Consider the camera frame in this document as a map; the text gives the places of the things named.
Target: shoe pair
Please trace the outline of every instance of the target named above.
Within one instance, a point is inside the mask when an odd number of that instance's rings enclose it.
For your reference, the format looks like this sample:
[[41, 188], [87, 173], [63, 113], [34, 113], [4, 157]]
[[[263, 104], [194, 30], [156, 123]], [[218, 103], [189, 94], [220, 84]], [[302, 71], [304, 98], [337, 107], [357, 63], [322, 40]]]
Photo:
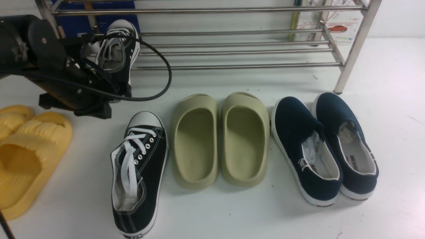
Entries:
[[339, 96], [319, 95], [312, 113], [296, 98], [283, 98], [273, 110], [271, 126], [310, 204], [331, 206], [338, 191], [355, 201], [372, 195], [378, 166], [356, 116]]
[[152, 228], [167, 157], [162, 121], [148, 111], [133, 116], [124, 141], [111, 153], [112, 211], [125, 238], [142, 238]]
[[35, 116], [23, 105], [0, 109], [0, 209], [6, 220], [30, 208], [71, 138], [71, 123], [59, 113]]
[[[269, 116], [255, 96], [235, 92], [221, 110], [224, 178], [231, 184], [253, 187], [266, 174], [269, 145]], [[171, 121], [174, 175], [187, 189], [212, 185], [218, 175], [218, 110], [205, 94], [183, 99]]]

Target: shoe rack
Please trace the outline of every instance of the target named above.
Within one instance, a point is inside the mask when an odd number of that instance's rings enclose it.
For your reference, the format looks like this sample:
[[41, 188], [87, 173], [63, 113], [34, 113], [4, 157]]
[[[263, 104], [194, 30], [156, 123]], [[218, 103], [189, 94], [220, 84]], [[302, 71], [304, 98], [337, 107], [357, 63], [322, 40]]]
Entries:
[[[277, 41], [277, 42], [239, 42], [239, 43], [175, 43], [175, 44], [155, 44], [152, 46], [161, 49], [160, 51], [165, 57], [214, 57], [214, 56], [230, 56], [230, 55], [267, 55], [267, 54], [312, 54], [327, 52], [332, 54], [334, 61], [332, 62], [313, 62], [313, 63], [273, 63], [273, 64], [231, 64], [231, 65], [211, 65], [209, 61], [205, 61], [205, 65], [172, 65], [172, 70], [192, 71], [192, 70], [226, 70], [226, 69], [253, 69], [253, 68], [302, 68], [302, 67], [338, 67], [341, 71], [338, 82], [334, 88], [337, 94], [342, 93], [350, 74], [354, 68], [357, 57], [365, 42], [369, 29], [376, 16], [378, 8], [382, 0], [357, 0], [355, 6], [331, 6], [332, 1], [326, 1], [324, 6], [294, 6], [294, 7], [238, 7], [238, 8], [198, 8], [198, 9], [116, 9], [116, 10], [94, 10], [91, 2], [99, 0], [58, 0], [55, 4], [51, 4], [50, 0], [35, 0], [37, 7], [43, 19], [47, 19], [53, 26], [57, 36], [62, 36], [59, 31], [58, 16], [88, 16], [91, 26], [96, 28], [97, 15], [126, 15], [126, 14], [191, 14], [194, 17], [203, 14], [240, 14], [240, 13], [285, 13], [285, 12], [317, 12], [321, 19], [316, 29], [279, 29], [279, 30], [257, 30], [257, 31], [196, 31], [196, 32], [142, 32], [140, 36], [161, 36], [161, 37], [199, 37], [199, 36], [233, 36], [233, 35], [262, 35], [262, 34], [299, 34], [299, 33], [315, 33], [313, 41]], [[84, 2], [85, 10], [60, 10], [60, 5], [65, 2]], [[326, 27], [326, 19], [330, 11], [360, 11], [363, 20], [360, 24], [357, 35], [351, 46], [351, 50], [346, 58], [344, 58], [338, 49], [337, 44], [332, 38]], [[323, 45], [327, 48], [314, 47]], [[279, 47], [274, 50], [259, 50], [259, 47]], [[311, 46], [309, 48], [294, 49], [296, 46]], [[210, 51], [186, 51], [186, 49], [202, 49], [202, 48], [220, 48], [228, 50], [210, 50]], [[178, 49], [179, 51], [162, 51], [162, 49]], [[166, 70], [165, 66], [143, 66], [136, 67], [132, 70]]]

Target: black canvas sneaker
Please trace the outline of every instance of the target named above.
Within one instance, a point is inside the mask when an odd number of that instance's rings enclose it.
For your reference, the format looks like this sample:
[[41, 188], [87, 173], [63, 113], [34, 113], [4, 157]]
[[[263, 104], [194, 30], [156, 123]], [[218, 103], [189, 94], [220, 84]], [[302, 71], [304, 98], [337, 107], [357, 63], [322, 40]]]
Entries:
[[[133, 24], [123, 19], [113, 22], [106, 32], [106, 36], [116, 34], [138, 38], [137, 30]], [[100, 45], [95, 63], [110, 73], [112, 79], [118, 83], [119, 95], [131, 97], [130, 69], [137, 59], [139, 51], [140, 43], [127, 38], [105, 39]]]
[[294, 97], [273, 109], [272, 136], [294, 174], [301, 195], [317, 207], [334, 204], [343, 175], [329, 149], [323, 125]]
[[167, 156], [162, 121], [147, 111], [133, 116], [124, 141], [111, 153], [112, 211], [125, 238], [142, 238], [152, 228]]
[[330, 148], [341, 165], [344, 174], [341, 193], [354, 201], [367, 200], [375, 190], [379, 168], [357, 117], [331, 92], [316, 98], [312, 113], [325, 127]]

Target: sage green slide sandal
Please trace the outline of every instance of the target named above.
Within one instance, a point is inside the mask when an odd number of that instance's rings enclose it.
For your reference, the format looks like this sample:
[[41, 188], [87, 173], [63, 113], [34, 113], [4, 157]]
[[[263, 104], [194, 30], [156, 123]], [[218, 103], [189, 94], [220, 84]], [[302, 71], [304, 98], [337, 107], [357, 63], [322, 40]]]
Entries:
[[229, 95], [221, 110], [223, 176], [231, 184], [254, 187], [266, 175], [269, 114], [264, 104], [245, 92]]
[[184, 98], [171, 118], [174, 176], [187, 189], [203, 189], [217, 179], [217, 103], [205, 94]]

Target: shoelace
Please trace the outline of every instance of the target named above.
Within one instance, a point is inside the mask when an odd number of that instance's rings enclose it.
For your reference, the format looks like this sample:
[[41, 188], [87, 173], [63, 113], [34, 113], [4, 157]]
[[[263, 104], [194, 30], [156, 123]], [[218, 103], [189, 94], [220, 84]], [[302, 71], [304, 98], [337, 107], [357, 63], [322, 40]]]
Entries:
[[[110, 34], [118, 34], [118, 35], [123, 35], [123, 36], [130, 36], [130, 30], [128, 30], [127, 28], [115, 28], [115, 29], [111, 29], [107, 32], [107, 35]], [[106, 48], [105, 53], [103, 54], [103, 60], [105, 61], [109, 61], [109, 60], [113, 60], [113, 54], [112, 54], [112, 46], [117, 44], [119, 46], [119, 49], [122, 49], [123, 46], [123, 42], [125, 41], [125, 38], [111, 38], [108, 40], [104, 40], [102, 42], [102, 46], [100, 47], [101, 49], [103, 49], [104, 47]]]
[[[130, 128], [129, 131], [142, 132], [144, 134], [133, 134], [130, 133], [124, 139], [125, 147], [125, 157], [121, 166], [121, 182], [125, 192], [126, 199], [137, 199], [137, 177], [136, 177], [136, 167], [135, 165], [139, 164], [139, 160], [143, 159], [143, 155], [146, 155], [146, 149], [150, 148], [149, 143], [153, 143], [156, 137], [156, 133], [152, 130], [143, 129], [143, 128]], [[148, 135], [152, 135], [153, 138], [149, 139], [149, 143], [143, 145], [140, 139], [146, 138]], [[140, 148], [141, 154], [137, 156], [137, 159], [133, 158], [133, 154], [136, 149], [131, 146], [130, 140], [137, 144]]]

